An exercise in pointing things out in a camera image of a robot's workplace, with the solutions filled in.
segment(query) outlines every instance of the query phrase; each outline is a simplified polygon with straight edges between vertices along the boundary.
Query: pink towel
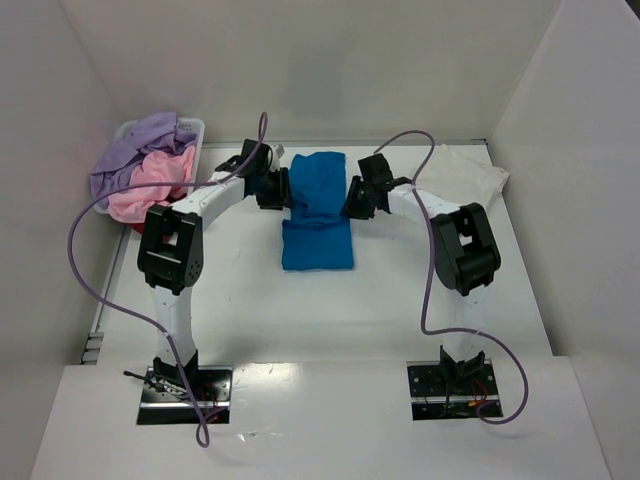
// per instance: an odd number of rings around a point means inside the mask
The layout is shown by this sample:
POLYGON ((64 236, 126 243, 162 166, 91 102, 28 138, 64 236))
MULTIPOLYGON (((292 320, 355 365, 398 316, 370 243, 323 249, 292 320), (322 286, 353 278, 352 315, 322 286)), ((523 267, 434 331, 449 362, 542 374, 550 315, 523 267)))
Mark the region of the pink towel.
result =
MULTIPOLYGON (((129 185, 151 182, 190 182, 196 147, 176 157, 157 150, 147 155, 131 173, 129 185)), ((141 223, 152 205, 169 205, 167 198, 178 198, 186 188, 143 187, 109 197, 109 214, 123 223, 141 223)))

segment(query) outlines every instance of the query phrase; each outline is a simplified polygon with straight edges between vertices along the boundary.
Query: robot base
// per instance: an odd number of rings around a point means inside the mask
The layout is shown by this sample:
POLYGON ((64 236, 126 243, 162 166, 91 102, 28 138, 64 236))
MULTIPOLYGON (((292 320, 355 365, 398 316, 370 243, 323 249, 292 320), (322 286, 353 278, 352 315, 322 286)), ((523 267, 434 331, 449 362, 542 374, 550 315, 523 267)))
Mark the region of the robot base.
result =
MULTIPOLYGON (((206 415, 213 409, 224 408, 210 421, 229 423, 229 406, 231 400, 232 367, 199 367, 197 378, 191 382, 195 386, 193 393, 198 399, 198 406, 206 415)), ((142 387, 138 425, 176 425, 197 424, 198 417, 185 391, 177 386, 162 382, 164 388, 154 388, 145 383, 142 387)))

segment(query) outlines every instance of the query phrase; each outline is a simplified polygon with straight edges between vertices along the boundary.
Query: wall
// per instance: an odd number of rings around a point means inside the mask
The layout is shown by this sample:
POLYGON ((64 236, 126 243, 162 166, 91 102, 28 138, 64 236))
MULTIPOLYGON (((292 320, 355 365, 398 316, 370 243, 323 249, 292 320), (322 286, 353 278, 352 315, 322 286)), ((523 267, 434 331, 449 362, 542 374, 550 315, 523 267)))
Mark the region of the wall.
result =
MULTIPOLYGON (((71 277, 66 233, 120 115, 55 0, 0 2, 0 63, 0 465, 20 480, 95 311, 71 277)), ((77 240, 98 286, 110 227, 92 215, 77 240)))
POLYGON ((640 416, 640 21, 564 0, 490 139, 555 351, 574 366, 612 475, 640 416))
POLYGON ((61 0, 127 117, 177 109, 208 141, 486 138, 558 0, 61 0))

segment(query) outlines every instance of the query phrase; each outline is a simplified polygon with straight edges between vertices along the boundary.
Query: purple towel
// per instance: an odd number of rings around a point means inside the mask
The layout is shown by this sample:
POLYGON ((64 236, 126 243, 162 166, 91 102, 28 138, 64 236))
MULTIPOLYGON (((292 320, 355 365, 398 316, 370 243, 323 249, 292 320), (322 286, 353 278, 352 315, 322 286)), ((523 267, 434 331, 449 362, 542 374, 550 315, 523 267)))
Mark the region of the purple towel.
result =
MULTIPOLYGON (((178 128, 175 112, 156 113, 136 123, 129 132, 115 140, 104 152, 91 175, 89 186, 95 199, 129 185, 131 172, 149 153, 162 150, 165 153, 182 155, 187 147, 195 145, 197 135, 178 128)), ((106 209, 109 200, 98 202, 106 209)))

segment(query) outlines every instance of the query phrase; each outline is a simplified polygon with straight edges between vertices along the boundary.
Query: folded blue cloth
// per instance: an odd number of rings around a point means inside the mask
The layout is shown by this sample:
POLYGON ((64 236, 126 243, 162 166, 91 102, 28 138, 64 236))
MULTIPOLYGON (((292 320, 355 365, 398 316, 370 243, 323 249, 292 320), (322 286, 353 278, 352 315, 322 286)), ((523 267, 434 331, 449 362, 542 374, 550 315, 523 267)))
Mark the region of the folded blue cloth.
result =
POLYGON ((289 184, 294 208, 282 222, 282 268, 352 269, 351 225, 340 215, 347 195, 344 154, 296 155, 289 184))

